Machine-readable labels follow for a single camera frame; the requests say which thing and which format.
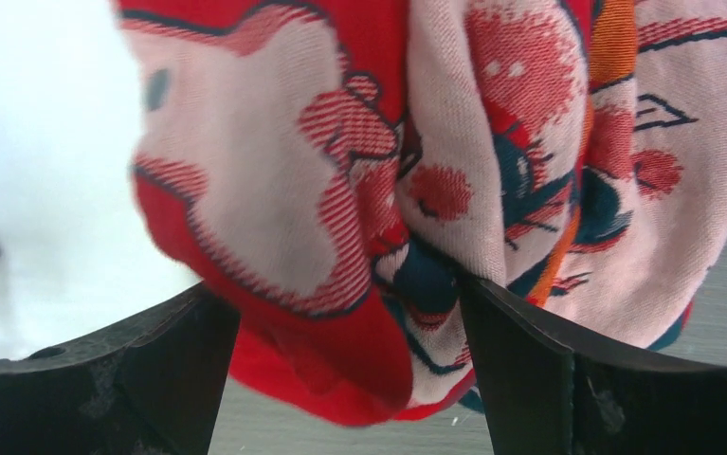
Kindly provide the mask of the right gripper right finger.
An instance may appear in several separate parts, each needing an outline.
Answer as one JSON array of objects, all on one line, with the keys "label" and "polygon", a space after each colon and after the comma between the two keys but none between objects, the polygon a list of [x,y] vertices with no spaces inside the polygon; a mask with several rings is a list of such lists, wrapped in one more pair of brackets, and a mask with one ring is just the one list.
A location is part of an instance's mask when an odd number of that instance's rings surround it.
[{"label": "right gripper right finger", "polygon": [[637,348],[461,280],[497,454],[727,454],[727,367]]}]

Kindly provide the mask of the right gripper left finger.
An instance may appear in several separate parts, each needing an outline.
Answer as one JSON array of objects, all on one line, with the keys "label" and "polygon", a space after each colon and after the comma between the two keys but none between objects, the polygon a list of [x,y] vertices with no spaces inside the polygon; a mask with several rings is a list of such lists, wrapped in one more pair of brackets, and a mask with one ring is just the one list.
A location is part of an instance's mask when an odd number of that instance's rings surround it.
[{"label": "right gripper left finger", "polygon": [[205,287],[0,359],[0,454],[205,454],[239,316]]}]

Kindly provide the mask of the white pillow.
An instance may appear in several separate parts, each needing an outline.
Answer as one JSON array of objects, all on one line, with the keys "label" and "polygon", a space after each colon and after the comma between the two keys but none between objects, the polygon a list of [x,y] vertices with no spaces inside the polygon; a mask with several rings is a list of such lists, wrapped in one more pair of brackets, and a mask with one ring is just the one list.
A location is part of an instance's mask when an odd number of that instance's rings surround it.
[{"label": "white pillow", "polygon": [[0,358],[194,284],[152,244],[128,161],[137,68],[106,1],[0,1]]}]

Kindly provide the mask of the pink printed pillowcase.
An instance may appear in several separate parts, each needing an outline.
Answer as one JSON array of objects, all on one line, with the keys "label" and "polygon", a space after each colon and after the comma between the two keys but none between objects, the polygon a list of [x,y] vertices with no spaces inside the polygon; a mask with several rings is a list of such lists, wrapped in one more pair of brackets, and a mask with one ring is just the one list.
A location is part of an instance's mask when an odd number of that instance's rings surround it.
[{"label": "pink printed pillowcase", "polygon": [[727,1],[116,1],[136,199],[332,423],[479,410],[470,273],[627,344],[727,241]]}]

